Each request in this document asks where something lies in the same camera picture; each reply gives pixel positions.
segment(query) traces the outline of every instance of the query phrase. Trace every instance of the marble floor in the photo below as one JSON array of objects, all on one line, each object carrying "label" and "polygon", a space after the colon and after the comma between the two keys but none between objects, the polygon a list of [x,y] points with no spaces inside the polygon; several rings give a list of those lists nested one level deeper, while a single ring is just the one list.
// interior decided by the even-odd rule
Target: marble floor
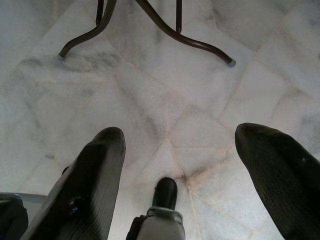
[{"label": "marble floor", "polygon": [[[172,27],[175,1],[151,0]],[[320,157],[320,2],[183,0],[182,33],[237,64],[162,33],[118,0],[103,34],[57,54],[95,24],[89,0],[0,3],[0,192],[46,195],[100,130],[127,152],[109,239],[124,240],[156,182],[178,184],[187,240],[281,240],[234,143],[253,122]]]}]

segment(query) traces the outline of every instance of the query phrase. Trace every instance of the white marble tile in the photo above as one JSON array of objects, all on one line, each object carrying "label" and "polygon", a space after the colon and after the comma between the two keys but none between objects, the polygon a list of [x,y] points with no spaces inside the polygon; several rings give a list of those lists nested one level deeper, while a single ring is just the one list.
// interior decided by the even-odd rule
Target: white marble tile
[{"label": "white marble tile", "polygon": [[202,240],[249,240],[251,231],[193,196]]},{"label": "white marble tile", "polygon": [[320,5],[306,1],[287,15],[257,54],[272,71],[319,98]]},{"label": "white marble tile", "polygon": [[23,119],[46,90],[19,70],[11,72],[0,87],[0,142],[7,141],[15,124]]},{"label": "white marble tile", "polygon": [[229,148],[234,143],[233,133],[196,107],[190,107],[171,132],[175,148]]},{"label": "white marble tile", "polygon": [[50,93],[59,96],[76,109],[81,109],[99,89],[101,84],[96,83],[43,83],[42,86]]},{"label": "white marble tile", "polygon": [[75,111],[49,93],[29,104],[23,119],[14,125],[0,145],[1,192],[15,192],[24,181],[33,179],[21,190],[37,194],[38,190],[44,193],[46,189],[48,193],[48,187],[56,180],[40,181],[33,185],[37,179],[44,179],[41,171],[48,165],[44,164],[40,170],[36,167],[40,161],[54,161],[53,143],[61,137]]},{"label": "white marble tile", "polygon": [[188,184],[192,192],[205,199],[215,210],[251,230],[259,228],[268,217],[235,148],[230,151],[227,160],[198,172],[188,180]]},{"label": "white marble tile", "polygon": [[191,194],[189,193],[186,182],[183,178],[176,179],[175,182],[177,183],[178,188],[175,210],[183,216],[185,240],[199,240],[201,237]]},{"label": "white marble tile", "polygon": [[185,98],[130,64],[122,64],[116,76],[122,93],[153,123],[156,137],[168,135],[188,106]]},{"label": "white marble tile", "polygon": [[31,115],[28,116],[0,144],[1,192],[16,192],[48,154],[49,147],[45,144],[43,129]]},{"label": "white marble tile", "polygon": [[300,0],[198,0],[212,9],[217,27],[257,50]]},{"label": "white marble tile", "polygon": [[28,113],[41,128],[45,143],[53,146],[60,139],[64,129],[71,122],[76,111],[51,93],[43,95]]},{"label": "white marble tile", "polygon": [[[162,19],[175,30],[176,1],[150,0],[149,3]],[[85,1],[84,4],[92,19],[95,19],[97,6],[91,1]],[[184,0],[182,3],[182,23],[186,23],[200,12],[201,8],[196,2]],[[110,23],[104,33],[127,61],[139,56],[153,43],[163,38],[169,38],[134,0],[117,1]]]},{"label": "white marble tile", "polygon": [[196,18],[184,26],[183,33],[225,50],[237,61],[236,66],[230,68],[212,53],[173,39],[158,42],[133,63],[199,108],[219,117],[253,53],[201,19]]},{"label": "white marble tile", "polygon": [[296,140],[315,158],[320,159],[320,109],[303,116]]},{"label": "white marble tile", "polygon": [[299,46],[311,51],[312,57],[319,56],[320,2],[307,0],[291,11],[276,29],[285,38],[294,40]]},{"label": "white marble tile", "polygon": [[302,123],[306,123],[304,120],[319,112],[320,103],[296,89],[281,99],[267,125],[297,139],[303,137],[299,133]]},{"label": "white marble tile", "polygon": [[263,223],[263,227],[255,232],[251,238],[252,240],[284,240],[284,237],[281,235],[277,229],[274,221],[272,221],[269,216],[267,220]]},{"label": "white marble tile", "polygon": [[74,47],[65,60],[57,57],[68,41],[93,27],[84,6],[76,1],[21,61],[19,69],[40,83],[107,81],[122,60],[104,34]]},{"label": "white marble tile", "polygon": [[73,0],[3,0],[0,3],[0,84]]},{"label": "white marble tile", "polygon": [[135,184],[154,183],[161,178],[169,177],[172,179],[181,178],[183,173],[174,157],[173,148],[166,140],[143,168],[135,181]]},{"label": "white marble tile", "polygon": [[47,196],[62,174],[53,158],[42,160],[32,174],[19,187],[19,193],[32,193]]},{"label": "white marble tile", "polygon": [[175,157],[187,180],[214,164],[222,163],[227,152],[228,148],[174,148]]},{"label": "white marble tile", "polygon": [[284,79],[254,61],[243,74],[220,120],[234,131],[245,122],[266,125],[286,90]]}]

